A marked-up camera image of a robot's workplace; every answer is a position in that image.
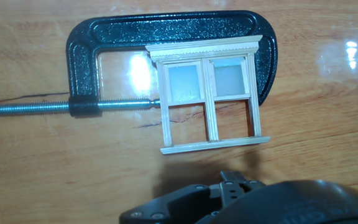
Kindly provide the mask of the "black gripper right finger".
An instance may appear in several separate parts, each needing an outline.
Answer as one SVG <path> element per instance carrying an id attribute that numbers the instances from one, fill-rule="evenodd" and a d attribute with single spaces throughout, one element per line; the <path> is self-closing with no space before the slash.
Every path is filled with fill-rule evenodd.
<path id="1" fill-rule="evenodd" d="M 251 191 L 265 187 L 265 184 L 259 180 L 246 179 L 241 172 L 237 172 L 237 181 L 244 191 Z"/>

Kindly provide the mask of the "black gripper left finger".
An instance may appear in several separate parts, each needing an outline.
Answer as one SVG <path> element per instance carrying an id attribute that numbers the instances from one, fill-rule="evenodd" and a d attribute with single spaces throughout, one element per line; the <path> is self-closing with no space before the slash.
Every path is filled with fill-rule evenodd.
<path id="1" fill-rule="evenodd" d="M 132 208 L 120 224 L 207 223 L 244 194 L 246 179 L 236 171 L 222 171 L 219 184 L 193 184 Z"/>

